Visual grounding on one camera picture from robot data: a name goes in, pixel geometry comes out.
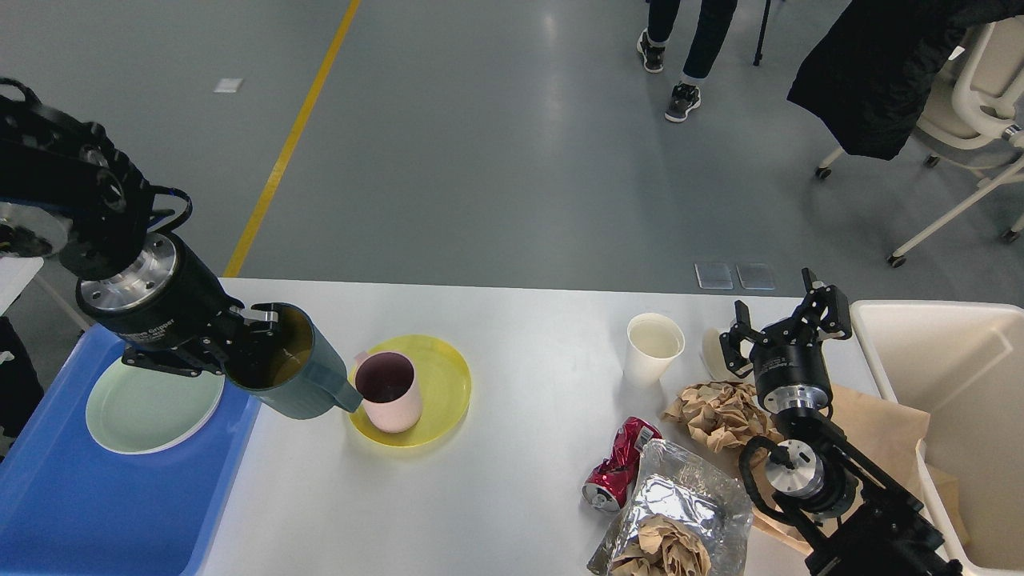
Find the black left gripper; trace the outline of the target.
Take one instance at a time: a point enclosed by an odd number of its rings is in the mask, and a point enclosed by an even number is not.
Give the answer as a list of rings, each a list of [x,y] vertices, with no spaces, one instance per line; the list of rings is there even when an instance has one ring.
[[[153,232],[128,268],[80,280],[78,305],[125,344],[122,363],[184,377],[224,375],[239,337],[278,336],[278,303],[244,307],[182,238]]]

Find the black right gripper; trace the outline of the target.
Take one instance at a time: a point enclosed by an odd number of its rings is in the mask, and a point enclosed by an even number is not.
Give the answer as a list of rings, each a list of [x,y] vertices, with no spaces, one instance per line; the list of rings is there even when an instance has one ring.
[[[734,320],[719,335],[726,368],[738,378],[753,371],[758,402],[771,414],[791,408],[823,410],[831,405],[829,372],[822,342],[848,340],[854,335],[847,295],[825,284],[809,268],[801,270],[806,291],[790,318],[768,325],[763,335],[750,324],[742,300],[734,303]],[[753,344],[752,361],[742,352]]]

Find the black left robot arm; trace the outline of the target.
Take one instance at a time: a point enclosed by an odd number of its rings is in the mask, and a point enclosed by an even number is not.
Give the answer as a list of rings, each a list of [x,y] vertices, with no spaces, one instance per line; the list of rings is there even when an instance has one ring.
[[[175,233],[191,214],[190,196],[150,183],[105,127],[2,80],[2,254],[55,256],[77,278],[77,306],[124,341],[125,364],[260,389],[281,307],[224,291]]]

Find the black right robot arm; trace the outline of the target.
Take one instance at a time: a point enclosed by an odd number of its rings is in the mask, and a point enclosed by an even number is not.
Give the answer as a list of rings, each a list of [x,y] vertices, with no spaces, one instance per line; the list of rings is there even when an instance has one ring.
[[[727,369],[754,377],[758,404],[782,434],[746,441],[738,459],[746,496],[797,529],[812,575],[961,575],[958,560],[939,554],[944,539],[922,501],[833,423],[822,346],[852,336],[849,300],[812,270],[802,277],[805,296],[790,317],[758,330],[738,300],[719,337]]]

